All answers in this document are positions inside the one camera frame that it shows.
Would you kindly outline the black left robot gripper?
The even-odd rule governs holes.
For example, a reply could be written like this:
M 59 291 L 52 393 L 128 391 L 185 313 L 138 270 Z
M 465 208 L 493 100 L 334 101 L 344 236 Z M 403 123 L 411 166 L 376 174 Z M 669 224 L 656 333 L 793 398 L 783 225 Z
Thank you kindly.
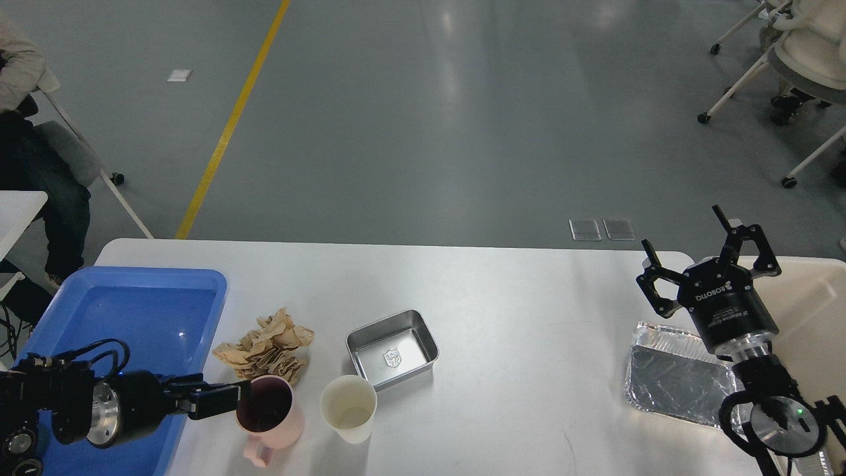
M 169 414 L 202 420 L 235 412 L 251 397 L 251 385 L 203 385 L 203 373 L 166 376 L 140 370 L 103 379 L 93 388 L 87 441 L 98 449 L 124 445 L 154 433 Z M 178 388 L 173 400 L 164 388 Z

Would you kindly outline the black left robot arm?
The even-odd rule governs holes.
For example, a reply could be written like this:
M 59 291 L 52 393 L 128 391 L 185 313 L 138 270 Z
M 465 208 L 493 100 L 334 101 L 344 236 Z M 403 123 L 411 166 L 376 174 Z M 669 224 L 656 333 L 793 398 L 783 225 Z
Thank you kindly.
M 40 413 L 49 412 L 52 436 L 62 445 L 87 441 L 97 449 L 148 437 L 168 416 L 192 420 L 233 412 L 251 396 L 248 380 L 208 383 L 202 374 L 164 376 L 125 371 L 129 345 L 83 356 L 108 338 L 55 356 L 28 353 L 2 371 L 2 474 L 40 475 Z

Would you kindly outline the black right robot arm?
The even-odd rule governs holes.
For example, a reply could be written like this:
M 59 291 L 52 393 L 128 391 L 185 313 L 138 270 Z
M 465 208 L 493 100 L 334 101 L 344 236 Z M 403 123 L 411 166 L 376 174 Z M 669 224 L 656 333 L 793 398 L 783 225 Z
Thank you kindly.
M 707 352 L 729 362 L 742 389 L 723 398 L 719 427 L 762 474 L 777 475 L 774 457 L 793 468 L 819 453 L 829 436 L 843 445 L 844 404 L 836 395 L 809 403 L 774 355 L 779 328 L 753 281 L 782 269 L 761 226 L 728 219 L 719 205 L 712 210 L 726 233 L 719 255 L 677 272 L 643 240 L 646 260 L 636 282 L 659 316 L 686 309 Z

